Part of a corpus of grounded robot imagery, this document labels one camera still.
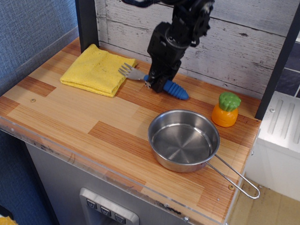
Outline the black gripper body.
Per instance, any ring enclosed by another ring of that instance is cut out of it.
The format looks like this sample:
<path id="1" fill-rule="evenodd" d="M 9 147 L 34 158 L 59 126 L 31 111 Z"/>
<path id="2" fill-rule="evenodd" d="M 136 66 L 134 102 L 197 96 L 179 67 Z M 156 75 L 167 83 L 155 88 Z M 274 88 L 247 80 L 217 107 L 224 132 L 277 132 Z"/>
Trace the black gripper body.
<path id="1" fill-rule="evenodd" d="M 178 42 L 171 32 L 172 25 L 168 22 L 161 22 L 153 30 L 151 40 L 148 45 L 148 53 L 152 60 L 149 70 L 148 82 L 152 85 L 154 80 L 166 72 L 170 65 L 181 62 L 186 49 L 190 46 L 191 40 L 185 39 Z"/>

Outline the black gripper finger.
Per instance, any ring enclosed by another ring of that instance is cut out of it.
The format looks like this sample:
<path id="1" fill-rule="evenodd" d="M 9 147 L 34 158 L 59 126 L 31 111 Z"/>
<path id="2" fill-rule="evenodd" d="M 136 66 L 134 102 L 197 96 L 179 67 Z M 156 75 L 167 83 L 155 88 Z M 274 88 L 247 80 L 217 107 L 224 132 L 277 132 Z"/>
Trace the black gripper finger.
<path id="1" fill-rule="evenodd" d="M 180 69 L 181 62 L 176 62 L 174 65 L 170 65 L 167 72 L 166 76 L 169 80 L 173 80 L 175 75 L 177 74 L 178 70 Z"/>
<path id="2" fill-rule="evenodd" d="M 160 77 L 157 77 L 154 80 L 153 84 L 151 85 L 151 88 L 155 92 L 161 93 L 167 81 L 168 81 L 168 76 L 162 75 Z"/>

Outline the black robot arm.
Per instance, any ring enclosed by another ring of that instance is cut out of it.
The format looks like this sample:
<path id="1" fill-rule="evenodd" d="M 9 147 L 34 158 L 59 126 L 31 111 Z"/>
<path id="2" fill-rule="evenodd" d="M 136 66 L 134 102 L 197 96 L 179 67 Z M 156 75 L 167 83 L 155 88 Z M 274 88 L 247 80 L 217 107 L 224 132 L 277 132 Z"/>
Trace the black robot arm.
<path id="1" fill-rule="evenodd" d="M 148 85 L 160 93 L 173 80 L 188 47 L 196 47 L 210 29 L 214 0 L 158 0 L 173 5 L 172 22 L 161 22 L 148 45 L 152 60 Z"/>

